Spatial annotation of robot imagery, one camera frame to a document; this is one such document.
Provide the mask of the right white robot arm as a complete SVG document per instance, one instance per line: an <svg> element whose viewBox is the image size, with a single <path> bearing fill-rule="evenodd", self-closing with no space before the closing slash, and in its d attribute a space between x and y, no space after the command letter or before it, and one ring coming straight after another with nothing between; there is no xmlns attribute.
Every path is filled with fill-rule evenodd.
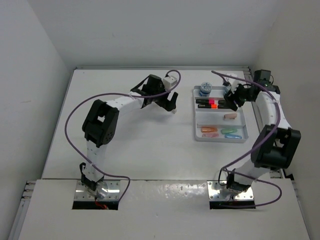
<svg viewBox="0 0 320 240"><path fill-rule="evenodd" d="M249 153L249 160L227 175L226 189L246 192L262 175L290 166L301 140L301 132L293 129L285 118L280 103L280 89L270 81L271 71L256 70L248 86L228 88L223 98L233 111L246 102L254 102L263 128Z"/></svg>

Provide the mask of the orange cap black highlighter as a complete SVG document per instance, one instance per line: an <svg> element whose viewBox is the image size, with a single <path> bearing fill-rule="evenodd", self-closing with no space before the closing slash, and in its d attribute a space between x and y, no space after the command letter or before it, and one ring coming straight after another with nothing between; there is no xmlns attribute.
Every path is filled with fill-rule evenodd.
<svg viewBox="0 0 320 240"><path fill-rule="evenodd" d="M217 109L218 108L216 104L198 104L197 107L199 109Z"/></svg>

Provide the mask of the blue jar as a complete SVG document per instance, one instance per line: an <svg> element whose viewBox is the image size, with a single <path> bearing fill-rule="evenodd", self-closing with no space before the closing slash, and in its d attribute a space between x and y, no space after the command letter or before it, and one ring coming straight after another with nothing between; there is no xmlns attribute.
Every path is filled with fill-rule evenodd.
<svg viewBox="0 0 320 240"><path fill-rule="evenodd" d="M232 87L231 85L225 85L224 86L224 92L228 93L231 90L231 87Z"/></svg>
<svg viewBox="0 0 320 240"><path fill-rule="evenodd" d="M203 82L200 85L198 95L200 97L208 97L212 91L212 85L209 82Z"/></svg>

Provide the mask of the green pastel highlighter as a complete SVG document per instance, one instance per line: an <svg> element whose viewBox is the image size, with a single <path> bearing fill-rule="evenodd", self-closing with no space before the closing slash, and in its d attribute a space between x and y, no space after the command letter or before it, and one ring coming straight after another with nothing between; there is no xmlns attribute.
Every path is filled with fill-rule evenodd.
<svg viewBox="0 0 320 240"><path fill-rule="evenodd" d="M238 130L236 128L223 128L220 132L223 135L227 135L227 134L234 134L236 133Z"/></svg>

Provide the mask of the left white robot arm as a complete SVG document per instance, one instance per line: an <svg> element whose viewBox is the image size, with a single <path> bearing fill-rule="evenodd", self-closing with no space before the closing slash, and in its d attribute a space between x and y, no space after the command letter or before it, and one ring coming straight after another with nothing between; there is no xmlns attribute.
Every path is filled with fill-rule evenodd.
<svg viewBox="0 0 320 240"><path fill-rule="evenodd" d="M81 168L81 182L86 187L94 192L104 179L104 174L96 168L102 166L107 145L115 136L119 118L152 103L168 112L175 112L178 93L174 92L171 99L168 96L169 90L178 84L178 80L174 76L166 75L161 78L150 74L126 96L108 101L97 99L93 102L82 125L87 145L86 158L90 161Z"/></svg>

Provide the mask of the purple cap black highlighter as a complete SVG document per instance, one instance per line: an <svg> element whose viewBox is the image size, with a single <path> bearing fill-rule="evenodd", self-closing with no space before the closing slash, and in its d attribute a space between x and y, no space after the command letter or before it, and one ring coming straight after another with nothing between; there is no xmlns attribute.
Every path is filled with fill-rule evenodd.
<svg viewBox="0 0 320 240"><path fill-rule="evenodd" d="M219 100L218 101L218 105L225 105L226 104L226 101L225 100Z"/></svg>

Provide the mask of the blue pastel highlighter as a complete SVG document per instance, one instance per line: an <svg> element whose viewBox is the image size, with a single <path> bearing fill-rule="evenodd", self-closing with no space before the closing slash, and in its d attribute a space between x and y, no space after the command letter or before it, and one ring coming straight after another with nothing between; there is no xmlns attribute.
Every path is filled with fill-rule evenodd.
<svg viewBox="0 0 320 240"><path fill-rule="evenodd" d="M243 137L241 135L237 135L237 134L225 134L224 137L226 139L242 139Z"/></svg>

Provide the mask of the pink cap black highlighter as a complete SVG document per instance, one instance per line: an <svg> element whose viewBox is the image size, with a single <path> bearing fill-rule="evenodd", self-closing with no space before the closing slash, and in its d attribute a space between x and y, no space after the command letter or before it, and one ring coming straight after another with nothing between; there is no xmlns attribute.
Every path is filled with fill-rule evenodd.
<svg viewBox="0 0 320 240"><path fill-rule="evenodd" d="M196 104L215 104L215 101L213 99L196 99Z"/></svg>

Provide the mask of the pink pastel highlighter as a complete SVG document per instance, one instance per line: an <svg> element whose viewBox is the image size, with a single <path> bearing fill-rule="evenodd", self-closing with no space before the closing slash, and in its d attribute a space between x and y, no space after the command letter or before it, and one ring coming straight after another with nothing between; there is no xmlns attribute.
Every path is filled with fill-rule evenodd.
<svg viewBox="0 0 320 240"><path fill-rule="evenodd" d="M203 138L217 138L219 137L219 134L217 132L210 132L210 133L203 133Z"/></svg>

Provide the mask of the yellow cap black highlighter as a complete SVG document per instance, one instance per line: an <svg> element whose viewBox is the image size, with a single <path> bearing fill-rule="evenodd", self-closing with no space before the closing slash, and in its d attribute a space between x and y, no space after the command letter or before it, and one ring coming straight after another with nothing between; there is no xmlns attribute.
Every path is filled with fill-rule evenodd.
<svg viewBox="0 0 320 240"><path fill-rule="evenodd" d="M218 105L217 108L218 109L230 109L230 107L228 107L227 105Z"/></svg>

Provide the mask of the orange pastel highlighter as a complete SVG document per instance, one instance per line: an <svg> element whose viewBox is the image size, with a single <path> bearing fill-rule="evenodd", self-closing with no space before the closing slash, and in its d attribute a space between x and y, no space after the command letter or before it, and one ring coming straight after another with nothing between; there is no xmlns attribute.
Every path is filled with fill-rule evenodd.
<svg viewBox="0 0 320 240"><path fill-rule="evenodd" d="M215 127L202 127L202 128L200 129L200 131L201 131L202 133L216 133L216 132L218 131L218 129L215 128Z"/></svg>

